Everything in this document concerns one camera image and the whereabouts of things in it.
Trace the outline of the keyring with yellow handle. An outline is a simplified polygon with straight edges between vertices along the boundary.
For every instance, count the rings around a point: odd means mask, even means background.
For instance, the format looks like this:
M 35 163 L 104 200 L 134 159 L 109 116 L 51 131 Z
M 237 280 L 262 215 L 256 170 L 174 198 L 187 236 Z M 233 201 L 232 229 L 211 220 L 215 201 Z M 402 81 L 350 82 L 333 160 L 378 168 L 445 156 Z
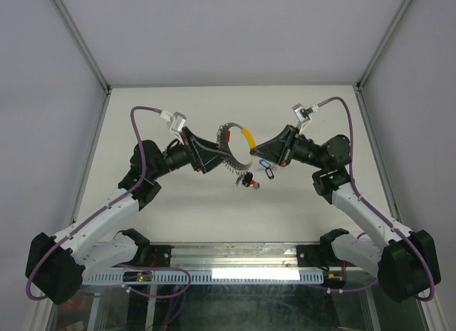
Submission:
M 256 147 L 253 134 L 246 127 L 228 122 L 219 126 L 217 131 L 218 148 L 228 155 L 223 165 L 230 172 L 243 174 L 253 165 L 253 156 L 250 150 Z

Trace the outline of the red tagged key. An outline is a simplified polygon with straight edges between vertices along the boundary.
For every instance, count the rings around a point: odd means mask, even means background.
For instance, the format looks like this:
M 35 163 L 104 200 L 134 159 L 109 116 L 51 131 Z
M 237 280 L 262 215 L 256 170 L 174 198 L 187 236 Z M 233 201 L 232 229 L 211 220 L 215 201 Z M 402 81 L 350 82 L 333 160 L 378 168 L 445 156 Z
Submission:
M 244 180 L 243 181 L 243 185 L 245 187 L 253 187 L 254 189 L 258 189 L 260 187 L 260 183 L 259 182 L 256 182 L 255 180 L 251 179 L 251 180 Z

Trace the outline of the blue tagged key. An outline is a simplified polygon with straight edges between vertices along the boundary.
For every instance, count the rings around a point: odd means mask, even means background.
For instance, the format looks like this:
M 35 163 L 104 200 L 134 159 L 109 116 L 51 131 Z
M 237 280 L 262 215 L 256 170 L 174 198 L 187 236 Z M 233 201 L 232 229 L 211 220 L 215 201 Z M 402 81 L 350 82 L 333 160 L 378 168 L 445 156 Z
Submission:
M 265 169 L 273 169 L 274 165 L 265 159 L 260 159 L 259 164 Z

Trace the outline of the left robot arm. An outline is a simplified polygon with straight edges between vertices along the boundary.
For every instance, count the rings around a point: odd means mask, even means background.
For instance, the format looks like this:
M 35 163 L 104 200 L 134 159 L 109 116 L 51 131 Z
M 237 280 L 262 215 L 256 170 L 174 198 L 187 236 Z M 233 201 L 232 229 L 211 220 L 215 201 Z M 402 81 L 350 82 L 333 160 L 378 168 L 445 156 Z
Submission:
M 102 270 L 122 263 L 146 263 L 150 241 L 133 228 L 122 230 L 110 242 L 99 244 L 99 240 L 157 196 L 160 177 L 187 165 L 206 174 L 229 158 L 221 132 L 216 142 L 194 135 L 187 127 L 178 136 L 165 150 L 152 140 L 138 142 L 128 173 L 100 207 L 52 236 L 37 235 L 28 254 L 27 285 L 35 285 L 44 297 L 60 305 L 78 292 L 85 279 Z

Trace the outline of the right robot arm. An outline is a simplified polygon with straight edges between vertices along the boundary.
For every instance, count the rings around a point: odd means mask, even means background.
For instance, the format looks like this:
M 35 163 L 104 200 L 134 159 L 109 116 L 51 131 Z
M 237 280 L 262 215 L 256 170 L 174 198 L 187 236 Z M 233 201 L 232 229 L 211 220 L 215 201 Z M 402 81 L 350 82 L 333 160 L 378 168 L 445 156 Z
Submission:
M 318 248 L 322 262 L 334 265 L 341 260 L 362 268 L 376 277 L 386 295 L 397 303 L 416 298 L 425 290 L 429 292 L 426 301 L 434 298 L 441 275 L 432 236 L 386 216 L 362 195 L 346 169 L 352 163 L 347 136 L 336 135 L 318 145 L 288 125 L 250 153 L 280 167 L 297 161 L 317 168 L 312 175 L 316 193 L 369 237 L 369 241 L 362 241 L 342 229 L 323 235 Z

